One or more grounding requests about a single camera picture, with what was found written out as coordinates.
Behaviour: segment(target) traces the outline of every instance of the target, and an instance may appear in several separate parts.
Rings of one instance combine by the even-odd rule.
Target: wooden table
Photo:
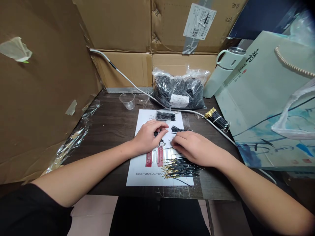
[[[92,116],[92,125],[87,135],[80,146],[64,161],[63,165],[131,140],[135,136],[139,109],[162,108],[160,105],[149,101],[148,96],[144,94],[136,94],[136,107],[133,110],[127,110],[124,107],[119,100],[119,94],[106,94],[101,91],[97,99],[100,100],[101,106]],[[208,109],[196,111],[205,114],[209,109],[214,107],[221,113],[215,98],[204,99],[204,101]],[[184,112],[182,116],[185,127],[190,127],[193,131],[205,136],[214,144],[227,150],[237,159],[241,160],[237,148],[204,119],[197,119],[196,115]],[[228,179],[215,168],[206,168],[203,170],[200,176],[194,179],[195,185],[193,187],[126,187],[129,163],[130,161],[126,161],[118,166],[100,181],[89,194],[212,200],[236,200],[239,198]]]

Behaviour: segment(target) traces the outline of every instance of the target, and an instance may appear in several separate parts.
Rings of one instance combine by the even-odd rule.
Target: clear plastic cup
[[[132,110],[135,107],[135,95],[133,93],[123,93],[119,96],[119,100],[128,110]]]

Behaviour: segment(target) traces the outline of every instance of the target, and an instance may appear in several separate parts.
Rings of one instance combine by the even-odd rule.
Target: brown cardboard
[[[199,0],[73,0],[95,48],[116,52],[183,51],[192,3]],[[195,53],[218,53],[247,0],[212,0],[216,16]]]
[[[149,53],[123,52],[105,52],[105,55],[138,87],[152,87],[151,72],[154,67],[165,70],[171,75],[184,75],[187,65],[191,69],[205,69],[212,73],[216,67],[217,58],[215,55],[151,55]],[[93,60],[109,93],[137,91],[102,57],[94,55]]]
[[[105,52],[110,61],[138,87],[152,87],[152,55],[149,53]],[[93,55],[98,73],[111,93],[111,88],[133,87],[103,57]]]
[[[204,69],[211,73],[216,68],[214,55],[179,55],[179,54],[154,54],[152,68],[165,70],[173,76],[186,74],[187,65],[190,69]]]
[[[151,51],[150,0],[73,0],[95,48]]]
[[[199,0],[153,0],[152,51],[182,52],[183,36],[192,3]],[[216,10],[205,40],[199,40],[195,53],[218,53],[247,0],[212,0]]]
[[[0,184],[40,176],[100,90],[71,1],[1,1],[0,43],[16,36],[33,55],[0,54]]]

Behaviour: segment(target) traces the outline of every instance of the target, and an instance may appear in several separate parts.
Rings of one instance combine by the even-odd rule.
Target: white cable
[[[156,100],[154,97],[152,97],[151,95],[145,93],[144,91],[142,91],[141,89],[139,89],[136,85],[134,85],[133,82],[131,82],[130,79],[128,79],[122,72],[120,72],[120,70],[117,69],[117,67],[114,66],[114,64],[109,60],[109,58],[104,54],[102,53],[101,51],[99,50],[95,50],[95,49],[90,49],[91,52],[96,52],[96,53],[99,53],[101,54],[110,64],[111,66],[117,70],[119,72],[119,74],[121,74],[126,80],[128,80],[139,92],[149,96],[150,98],[152,98],[154,101],[156,101],[157,103],[159,103],[162,107],[165,107],[165,108],[168,108],[166,106],[164,106],[162,103],[160,103],[158,100]],[[176,110],[176,111],[184,111],[184,112],[188,112],[188,113],[194,113],[194,114],[197,114],[197,115],[200,115],[202,116],[206,121],[208,121],[217,131],[219,131],[225,138],[227,138],[233,145],[236,146],[236,143],[230,139],[223,131],[221,131],[218,127],[215,126],[215,124],[213,124],[210,120],[208,120],[204,115],[202,115],[201,113],[199,112],[196,112],[196,111],[192,111],[192,110],[181,110],[181,109],[172,109],[172,110]],[[277,185],[277,182],[269,175],[267,174],[265,171],[259,169],[262,173],[264,173],[268,178],[270,178],[274,184]]]
[[[192,111],[192,110],[181,110],[181,109],[172,109],[172,110],[176,110],[176,111],[185,111],[185,112],[189,112],[189,113],[195,113],[199,116],[202,116],[206,121],[208,121],[217,131],[219,131],[225,138],[227,138],[231,143],[233,143],[236,146],[236,143],[230,139],[222,130],[220,130],[218,127],[216,127],[215,124],[213,124],[210,120],[208,120],[204,115],[202,115],[199,112],[196,111]]]
[[[258,169],[258,170],[260,170],[265,176],[267,176],[268,178],[270,178],[271,179],[271,181],[275,184],[275,185],[277,185],[277,182],[275,181],[275,179],[274,178],[272,178],[271,177],[271,175],[270,174],[268,174],[267,172],[265,172],[264,170],[262,170],[262,169]]]
[[[117,70],[118,73],[121,74],[126,80],[128,80],[139,92],[142,92],[142,93],[144,93],[145,95],[148,95],[150,98],[152,98],[154,101],[156,101],[157,103],[159,103],[161,106],[167,108],[167,107],[164,106],[162,103],[160,103],[158,100],[156,100],[154,97],[152,97],[151,95],[145,93],[144,91],[142,91],[141,89],[139,89],[136,85],[134,85],[134,83],[131,82],[130,79],[128,79],[122,72],[120,72],[119,69],[117,69],[117,67],[114,66],[114,64],[108,59],[108,57],[107,57],[104,53],[102,53],[102,52],[99,51],[99,50],[95,50],[95,49],[90,49],[90,51],[91,51],[91,52],[96,52],[96,53],[101,54],[101,55],[112,65],[112,67],[114,67],[114,69]]]

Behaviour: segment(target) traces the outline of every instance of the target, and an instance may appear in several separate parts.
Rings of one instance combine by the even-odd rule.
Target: white thermos bottle
[[[246,51],[238,47],[230,47],[228,50],[223,50],[218,54],[217,67],[203,88],[203,96],[205,98],[211,98],[216,93],[245,54]]]

